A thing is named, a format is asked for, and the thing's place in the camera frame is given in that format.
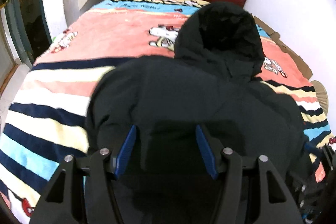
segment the cardboard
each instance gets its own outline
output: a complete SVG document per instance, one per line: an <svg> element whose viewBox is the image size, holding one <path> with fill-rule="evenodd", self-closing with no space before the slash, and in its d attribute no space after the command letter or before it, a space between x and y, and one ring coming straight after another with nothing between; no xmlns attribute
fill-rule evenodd
<svg viewBox="0 0 336 224"><path fill-rule="evenodd" d="M271 27L269 27L266 23L262 22L259 18L256 16L254 17L254 21L256 24L258 24L263 30L270 36L270 38L279 46L279 48L289 54L289 56L293 59L295 62L298 70L302 73L303 77L306 79L310 79L313 76L313 73L306 62L303 61L303 59L297 55L291 48L289 48L286 44L284 44L280 40L280 34L273 30Z"/></svg>

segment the jacket sleeve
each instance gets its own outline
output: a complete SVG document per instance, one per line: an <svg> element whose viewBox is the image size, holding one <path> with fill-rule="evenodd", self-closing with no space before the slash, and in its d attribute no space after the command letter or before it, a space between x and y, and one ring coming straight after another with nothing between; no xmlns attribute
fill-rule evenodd
<svg viewBox="0 0 336 224"><path fill-rule="evenodd" d="M132 110L137 104L140 87L141 65L138 60L128 61L106 73L95 88L85 121L88 154L111 147L115 134L130 130Z"/></svg>

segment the striped blanket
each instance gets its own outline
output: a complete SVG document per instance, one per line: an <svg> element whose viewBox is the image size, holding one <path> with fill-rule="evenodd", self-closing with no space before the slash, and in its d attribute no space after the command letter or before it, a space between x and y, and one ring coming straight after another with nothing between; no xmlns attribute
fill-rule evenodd
<svg viewBox="0 0 336 224"><path fill-rule="evenodd" d="M173 57L179 28L206 4L105 0L56 37L36 60L0 136L0 192L21 223L29 223L43 188L65 155L82 157L87 152L86 109L101 77L144 54ZM313 86L263 30L259 33L265 52L259 75L263 83L294 98L305 121L304 132L315 145L328 143L334 136Z"/></svg>

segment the blue gripper pad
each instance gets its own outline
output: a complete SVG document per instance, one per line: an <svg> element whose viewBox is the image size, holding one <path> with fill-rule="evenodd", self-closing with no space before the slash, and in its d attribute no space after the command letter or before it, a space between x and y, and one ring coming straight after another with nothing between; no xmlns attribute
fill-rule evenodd
<svg viewBox="0 0 336 224"><path fill-rule="evenodd" d="M123 175L126 171L128 161L129 158L131 157L131 153L136 138L137 138L137 128L135 126L132 126L117 156L117 163L114 171L114 175L117 179L119 178L119 176Z"/></svg>
<svg viewBox="0 0 336 224"><path fill-rule="evenodd" d="M212 179L217 179L216 159L200 126L196 126L196 141L208 174Z"/></svg>

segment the orange blanket section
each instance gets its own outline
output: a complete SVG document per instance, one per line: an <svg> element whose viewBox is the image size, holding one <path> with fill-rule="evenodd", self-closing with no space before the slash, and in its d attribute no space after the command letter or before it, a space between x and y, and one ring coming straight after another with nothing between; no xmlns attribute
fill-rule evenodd
<svg viewBox="0 0 336 224"><path fill-rule="evenodd" d="M139 57L174 53L161 47L149 46L157 37L149 30L159 24L180 28L187 20L180 13L153 13L128 9L93 9L82 15L72 26L75 37L68 47L43 54L38 63L88 60L106 57Z"/></svg>
<svg viewBox="0 0 336 224"><path fill-rule="evenodd" d="M262 72L258 75L264 81L273 80L275 82L300 88L302 86L312 86L298 70L293 59L281 51L271 39L261 37L262 47L265 54L265 61L261 67Z"/></svg>

